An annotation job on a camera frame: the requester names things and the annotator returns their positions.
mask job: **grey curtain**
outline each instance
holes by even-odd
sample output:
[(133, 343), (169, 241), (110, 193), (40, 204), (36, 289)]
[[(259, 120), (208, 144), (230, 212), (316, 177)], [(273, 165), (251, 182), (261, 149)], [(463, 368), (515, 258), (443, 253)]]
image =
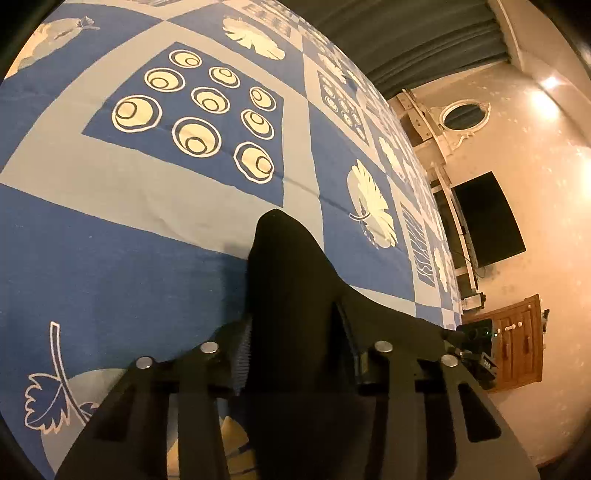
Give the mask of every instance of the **grey curtain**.
[(281, 0), (353, 60), (384, 97), (508, 60), (484, 0)]

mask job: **cabinet door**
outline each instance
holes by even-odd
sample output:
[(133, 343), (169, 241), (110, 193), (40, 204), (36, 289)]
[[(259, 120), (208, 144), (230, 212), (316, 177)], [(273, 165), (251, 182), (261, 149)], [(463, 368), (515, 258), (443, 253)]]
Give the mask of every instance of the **cabinet door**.
[(535, 295), (493, 312), (464, 318), (463, 322), (485, 318), (493, 320), (497, 333), (492, 352), (498, 367), (495, 390), (541, 381), (543, 339), (540, 297)]

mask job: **blue bedsheet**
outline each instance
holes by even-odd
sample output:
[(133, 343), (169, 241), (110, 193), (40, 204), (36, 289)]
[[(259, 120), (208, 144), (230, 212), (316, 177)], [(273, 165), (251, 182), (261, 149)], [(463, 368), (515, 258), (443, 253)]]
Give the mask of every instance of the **blue bedsheet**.
[(400, 123), (273, 0), (68, 1), (9, 71), (0, 112), (0, 411), (47, 478), (121, 369), (240, 317), (270, 209), (368, 297), (459, 323)]

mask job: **black tv screen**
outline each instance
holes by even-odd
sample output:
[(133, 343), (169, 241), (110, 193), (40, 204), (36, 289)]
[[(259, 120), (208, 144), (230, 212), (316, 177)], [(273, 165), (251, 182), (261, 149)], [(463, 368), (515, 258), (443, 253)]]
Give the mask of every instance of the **black tv screen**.
[(525, 252), (519, 227), (490, 171), (453, 188), (479, 267)]

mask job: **white wall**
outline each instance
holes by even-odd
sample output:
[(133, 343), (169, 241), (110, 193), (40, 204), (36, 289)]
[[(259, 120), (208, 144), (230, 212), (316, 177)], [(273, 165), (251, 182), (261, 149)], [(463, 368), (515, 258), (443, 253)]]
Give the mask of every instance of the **white wall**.
[(445, 106), (463, 98), (490, 102), (491, 118), (447, 159), (447, 173), (459, 184), (493, 171), (527, 249), (486, 268), (485, 311), (535, 293), (550, 308), (543, 382), (492, 396), (541, 463), (568, 448), (591, 407), (591, 149), (511, 65), (474, 73), (420, 100)]
[(504, 8), (517, 41), (522, 71), (538, 82), (549, 77), (559, 80), (548, 94), (591, 142), (591, 79), (566, 39), (529, 0), (489, 2)]

